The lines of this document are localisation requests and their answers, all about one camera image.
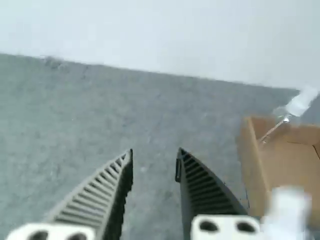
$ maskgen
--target white wall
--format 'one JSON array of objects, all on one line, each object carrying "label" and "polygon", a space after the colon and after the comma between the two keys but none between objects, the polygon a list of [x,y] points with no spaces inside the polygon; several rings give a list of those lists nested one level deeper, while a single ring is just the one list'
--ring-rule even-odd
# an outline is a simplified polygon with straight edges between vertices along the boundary
[{"label": "white wall", "polygon": [[0,52],[320,87],[319,0],[2,0]]}]

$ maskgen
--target white object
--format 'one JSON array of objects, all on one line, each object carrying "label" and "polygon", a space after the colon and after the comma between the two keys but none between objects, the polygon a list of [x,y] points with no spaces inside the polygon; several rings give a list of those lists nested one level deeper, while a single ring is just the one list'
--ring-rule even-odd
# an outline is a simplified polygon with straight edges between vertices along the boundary
[{"label": "white object", "polygon": [[269,129],[258,141],[261,144],[266,144],[273,136],[289,131],[291,125],[300,124],[301,116],[310,108],[318,94],[319,91],[316,88],[307,86],[287,105],[277,107],[272,113],[275,118],[274,127]]},{"label": "white object", "polygon": [[306,240],[310,237],[307,220],[311,197],[300,188],[275,188],[261,230],[268,240]]},{"label": "white object", "polygon": [[191,223],[191,240],[262,240],[258,220],[250,216],[198,215]]},{"label": "white object", "polygon": [[94,240],[95,236],[87,226],[28,223],[10,232],[6,240]]},{"label": "white object", "polygon": [[310,108],[318,94],[317,89],[307,86],[285,106],[285,109],[289,114],[301,117]]}]

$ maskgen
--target cardboard box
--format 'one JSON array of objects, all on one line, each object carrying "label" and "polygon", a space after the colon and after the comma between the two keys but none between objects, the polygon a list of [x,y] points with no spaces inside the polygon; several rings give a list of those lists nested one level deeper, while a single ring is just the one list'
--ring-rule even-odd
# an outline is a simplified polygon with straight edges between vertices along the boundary
[{"label": "cardboard box", "polygon": [[272,188],[301,186],[312,196],[310,225],[320,227],[320,127],[301,125],[259,145],[273,126],[268,118],[245,118],[237,139],[249,214],[264,215]]}]

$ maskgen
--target mounting hole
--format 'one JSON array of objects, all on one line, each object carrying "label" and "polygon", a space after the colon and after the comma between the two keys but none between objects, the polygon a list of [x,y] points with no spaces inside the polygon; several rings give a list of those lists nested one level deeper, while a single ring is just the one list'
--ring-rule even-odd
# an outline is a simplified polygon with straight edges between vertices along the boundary
[{"label": "mounting hole", "polygon": [[48,232],[45,230],[36,231],[28,238],[28,240],[47,240],[48,235],[49,235]]},{"label": "mounting hole", "polygon": [[218,231],[217,225],[207,220],[204,220],[200,223],[200,229],[206,232],[211,232],[211,233]]},{"label": "mounting hole", "polygon": [[240,231],[240,232],[246,232],[246,233],[255,233],[256,229],[249,223],[245,222],[245,221],[240,221],[236,224],[236,228]]},{"label": "mounting hole", "polygon": [[68,237],[68,240],[87,240],[87,236],[83,233],[76,233]]}]

